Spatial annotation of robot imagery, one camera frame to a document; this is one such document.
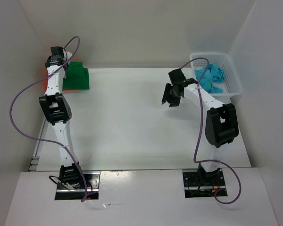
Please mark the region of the light blue t-shirt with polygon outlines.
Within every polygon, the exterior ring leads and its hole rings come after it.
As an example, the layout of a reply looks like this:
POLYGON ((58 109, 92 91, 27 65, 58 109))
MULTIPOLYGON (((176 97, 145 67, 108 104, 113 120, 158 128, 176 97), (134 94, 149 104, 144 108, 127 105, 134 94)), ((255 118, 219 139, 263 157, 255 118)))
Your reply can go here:
POLYGON ((213 85, 213 83, 222 83, 225 79, 225 72, 216 64, 210 64, 203 75, 200 85, 210 94, 221 94, 223 89, 213 85))

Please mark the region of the green t-shirt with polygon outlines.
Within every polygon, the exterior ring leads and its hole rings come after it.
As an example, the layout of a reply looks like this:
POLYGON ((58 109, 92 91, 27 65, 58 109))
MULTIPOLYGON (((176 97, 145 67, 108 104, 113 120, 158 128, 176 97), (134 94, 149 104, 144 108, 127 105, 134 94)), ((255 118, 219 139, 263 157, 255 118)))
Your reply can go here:
POLYGON ((89 72, 82 62, 71 61, 63 79, 63 90, 88 90, 89 72))

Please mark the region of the orange t-shirt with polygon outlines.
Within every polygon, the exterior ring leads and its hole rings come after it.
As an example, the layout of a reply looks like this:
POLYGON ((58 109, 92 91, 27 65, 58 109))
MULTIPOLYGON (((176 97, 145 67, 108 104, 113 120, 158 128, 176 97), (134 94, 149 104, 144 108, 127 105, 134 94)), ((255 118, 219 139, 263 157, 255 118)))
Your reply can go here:
POLYGON ((44 94, 53 95, 63 91, 88 89, 89 83, 86 80, 84 69, 57 69, 57 67, 47 69, 48 77, 44 94))

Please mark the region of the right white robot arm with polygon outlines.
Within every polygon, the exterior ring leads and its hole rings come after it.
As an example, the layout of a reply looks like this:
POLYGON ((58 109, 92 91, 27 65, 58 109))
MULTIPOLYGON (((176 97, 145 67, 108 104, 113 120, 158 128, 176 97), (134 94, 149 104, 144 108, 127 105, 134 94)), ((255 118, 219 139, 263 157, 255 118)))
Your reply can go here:
POLYGON ((181 69, 172 70, 168 75, 171 82, 165 86, 162 103, 177 107, 185 99, 200 109, 201 137, 196 143, 194 161, 198 163, 199 183, 208 185, 217 177, 228 145, 239 134, 235 106, 212 97, 195 79, 187 79, 181 69))

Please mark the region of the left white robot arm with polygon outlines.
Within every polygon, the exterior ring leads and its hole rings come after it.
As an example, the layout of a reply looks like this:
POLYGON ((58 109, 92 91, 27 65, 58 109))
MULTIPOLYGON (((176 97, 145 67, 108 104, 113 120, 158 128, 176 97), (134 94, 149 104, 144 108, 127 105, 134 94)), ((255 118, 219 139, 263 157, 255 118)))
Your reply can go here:
POLYGON ((46 120, 52 125, 59 142, 60 173, 58 180, 64 189, 82 188, 84 175, 79 172, 76 165, 79 163, 70 136, 70 119, 72 112, 62 94, 63 79, 68 68, 68 53, 63 47, 51 47, 51 56, 48 57, 45 67, 48 78, 47 88, 43 96, 39 97, 39 104, 46 120))

